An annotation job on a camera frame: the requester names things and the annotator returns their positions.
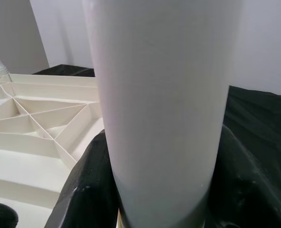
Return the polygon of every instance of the cream plastic tray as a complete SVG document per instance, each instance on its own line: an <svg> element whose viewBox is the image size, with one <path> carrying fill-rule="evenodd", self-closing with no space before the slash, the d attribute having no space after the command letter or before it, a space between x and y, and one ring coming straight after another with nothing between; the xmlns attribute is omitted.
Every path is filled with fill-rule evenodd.
<svg viewBox="0 0 281 228"><path fill-rule="evenodd" d="M0 202L44 227L70 173L104 129L96 79L0 77Z"/></svg>

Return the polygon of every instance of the black object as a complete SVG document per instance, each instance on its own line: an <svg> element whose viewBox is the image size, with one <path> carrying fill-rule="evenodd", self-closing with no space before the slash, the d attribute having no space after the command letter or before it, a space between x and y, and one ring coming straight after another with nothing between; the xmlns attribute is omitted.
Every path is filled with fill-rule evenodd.
<svg viewBox="0 0 281 228"><path fill-rule="evenodd" d="M209 209L221 227L281 228L281 191L226 126L222 129Z"/></svg>
<svg viewBox="0 0 281 228"><path fill-rule="evenodd" d="M0 203L0 228L15 228L18 220L14 209Z"/></svg>
<svg viewBox="0 0 281 228"><path fill-rule="evenodd" d="M281 228L281 96L231 86L224 125L205 228ZM101 133L71 172L46 228L114 228L117 208Z"/></svg>
<svg viewBox="0 0 281 228"><path fill-rule="evenodd" d="M71 171L45 228L116 227L118 200L104 130Z"/></svg>
<svg viewBox="0 0 281 228"><path fill-rule="evenodd" d="M71 66L71 65L57 65L45 70L34 73L34 75L63 75L63 76L83 76L83 77L95 77L94 69Z"/></svg>

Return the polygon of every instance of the white wall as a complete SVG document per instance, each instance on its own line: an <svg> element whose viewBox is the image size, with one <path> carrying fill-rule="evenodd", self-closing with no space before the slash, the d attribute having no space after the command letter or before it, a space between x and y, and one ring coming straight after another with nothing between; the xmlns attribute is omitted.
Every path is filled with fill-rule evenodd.
<svg viewBox="0 0 281 228"><path fill-rule="evenodd" d="M29 0L0 0L0 59L11 73L48 68Z"/></svg>
<svg viewBox="0 0 281 228"><path fill-rule="evenodd" d="M30 0L49 65L92 68L82 0Z"/></svg>
<svg viewBox="0 0 281 228"><path fill-rule="evenodd" d="M244 0L231 84L281 94L281 0Z"/></svg>
<svg viewBox="0 0 281 228"><path fill-rule="evenodd" d="M281 0L243 0L231 84L281 94ZM31 0L51 66L93 67L82 0Z"/></svg>

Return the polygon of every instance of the plastic divider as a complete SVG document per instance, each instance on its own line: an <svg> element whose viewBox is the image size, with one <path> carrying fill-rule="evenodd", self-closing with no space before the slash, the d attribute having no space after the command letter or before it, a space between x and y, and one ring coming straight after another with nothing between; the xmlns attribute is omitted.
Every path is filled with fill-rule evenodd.
<svg viewBox="0 0 281 228"><path fill-rule="evenodd" d="M80 159L91 140L104 129L98 107L99 104L86 105L55 138L76 160Z"/></svg>
<svg viewBox="0 0 281 228"><path fill-rule="evenodd" d="M69 168L59 158L0 150L0 180L61 192Z"/></svg>
<svg viewBox="0 0 281 228"><path fill-rule="evenodd" d="M21 98L15 98L15 100L30 114L82 105L82 103L60 102L53 100L34 100Z"/></svg>
<svg viewBox="0 0 281 228"><path fill-rule="evenodd" d="M31 116L53 138L56 138L85 104L32 114Z"/></svg>
<svg viewBox="0 0 281 228"><path fill-rule="evenodd" d="M97 87L94 77L10 74L10 78L17 83Z"/></svg>
<svg viewBox="0 0 281 228"><path fill-rule="evenodd" d="M73 158L59 143L54 141L54 145L57 149L59 157L62 159L64 164L71 170L75 164L77 163L77 160Z"/></svg>
<svg viewBox="0 0 281 228"><path fill-rule="evenodd" d="M96 87L9 83L2 85L11 96L44 97L77 101L99 101Z"/></svg>
<svg viewBox="0 0 281 228"><path fill-rule="evenodd" d="M0 82L11 82L11 79L10 79L9 74L3 75L3 76L0 78Z"/></svg>
<svg viewBox="0 0 281 228"><path fill-rule="evenodd" d="M51 139L51 137L28 115L0 120L0 132L26 134Z"/></svg>
<svg viewBox="0 0 281 228"><path fill-rule="evenodd" d="M58 158L52 139L44 139L25 134L0 132L0 150L29 153Z"/></svg>
<svg viewBox="0 0 281 228"><path fill-rule="evenodd" d="M0 180L0 197L53 209L59 193L29 185Z"/></svg>
<svg viewBox="0 0 281 228"><path fill-rule="evenodd" d="M0 104L0 119L26 115L27 112L14 99L9 99Z"/></svg>

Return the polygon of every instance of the gray wall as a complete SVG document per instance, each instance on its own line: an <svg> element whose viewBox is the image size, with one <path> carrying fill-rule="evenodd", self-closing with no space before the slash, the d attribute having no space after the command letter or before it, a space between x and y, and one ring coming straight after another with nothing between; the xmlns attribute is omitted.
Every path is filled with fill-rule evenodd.
<svg viewBox="0 0 281 228"><path fill-rule="evenodd" d="M30 0L49 65L93 67L82 0Z"/></svg>
<svg viewBox="0 0 281 228"><path fill-rule="evenodd" d="M281 94L281 0L243 0L231 84Z"/></svg>
<svg viewBox="0 0 281 228"><path fill-rule="evenodd" d="M11 73L48 68L29 0L0 0L0 59Z"/></svg>

